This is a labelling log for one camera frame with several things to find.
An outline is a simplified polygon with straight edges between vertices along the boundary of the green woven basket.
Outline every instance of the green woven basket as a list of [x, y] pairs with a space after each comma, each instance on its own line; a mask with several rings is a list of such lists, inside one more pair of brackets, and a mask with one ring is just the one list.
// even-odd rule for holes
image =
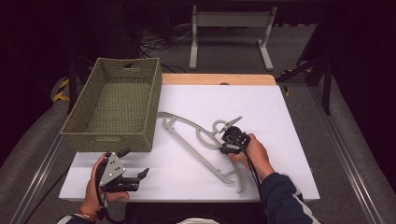
[[162, 83], [159, 59], [99, 58], [61, 135], [77, 151], [151, 151]]

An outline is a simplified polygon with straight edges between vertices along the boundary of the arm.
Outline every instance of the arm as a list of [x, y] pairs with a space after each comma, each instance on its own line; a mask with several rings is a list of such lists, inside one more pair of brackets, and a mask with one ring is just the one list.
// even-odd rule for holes
[[[269, 162], [265, 147], [254, 134], [250, 134], [247, 154], [257, 174], [263, 180], [260, 185], [262, 203], [267, 211], [269, 223], [318, 223], [311, 210], [302, 202], [300, 190], [290, 178], [275, 172]], [[228, 154], [231, 160], [242, 162], [248, 168], [245, 154]]]
[[[96, 212], [98, 212], [101, 207], [96, 196], [96, 186], [95, 186], [95, 175], [96, 169], [99, 163], [105, 158], [105, 154], [103, 154], [96, 164], [92, 167], [91, 179], [88, 181], [87, 188], [85, 191], [85, 199], [82, 203], [81, 207], [78, 209], [78, 213], [72, 216], [62, 217], [58, 224], [88, 224], [94, 223], [97, 219]], [[114, 202], [118, 199], [129, 199], [128, 192], [115, 192], [115, 193], [106, 193], [106, 199], [109, 202]]]

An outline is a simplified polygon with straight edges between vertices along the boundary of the person's left hand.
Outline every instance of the person's left hand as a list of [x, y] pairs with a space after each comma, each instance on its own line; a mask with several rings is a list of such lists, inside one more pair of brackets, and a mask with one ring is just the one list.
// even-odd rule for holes
[[[96, 216], [96, 212], [100, 210], [100, 204], [96, 195], [96, 188], [95, 188], [95, 176], [96, 176], [96, 169], [101, 161], [105, 159], [105, 154], [103, 154], [96, 164], [92, 167], [91, 172], [91, 179], [88, 181], [86, 192], [85, 192], [85, 199], [82, 203], [79, 210], [81, 212]], [[129, 199], [129, 194], [126, 191], [121, 192], [114, 192], [114, 193], [106, 193], [106, 199], [109, 202], [114, 202], [119, 199]]]

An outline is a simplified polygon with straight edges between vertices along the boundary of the dark jacket sleeve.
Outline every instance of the dark jacket sleeve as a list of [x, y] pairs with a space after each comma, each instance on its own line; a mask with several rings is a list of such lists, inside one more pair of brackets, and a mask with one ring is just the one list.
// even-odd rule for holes
[[80, 217], [79, 215], [69, 215], [62, 217], [59, 219], [57, 224], [94, 224], [95, 222], [91, 222], [84, 217]]
[[270, 224], [319, 223], [287, 175], [268, 175], [260, 185], [260, 191]]

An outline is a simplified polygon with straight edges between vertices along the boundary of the bracelet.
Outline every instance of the bracelet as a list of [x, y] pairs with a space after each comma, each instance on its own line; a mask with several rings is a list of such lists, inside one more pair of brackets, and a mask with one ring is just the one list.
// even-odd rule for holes
[[89, 221], [92, 221], [92, 222], [94, 222], [94, 221], [96, 221], [96, 220], [98, 219], [98, 217], [96, 216], [96, 214], [95, 214], [95, 215], [85, 214], [85, 213], [83, 213], [80, 209], [77, 210], [77, 213], [78, 213], [80, 216], [82, 216], [82, 217], [84, 217], [84, 218], [86, 218], [86, 219], [88, 219]]

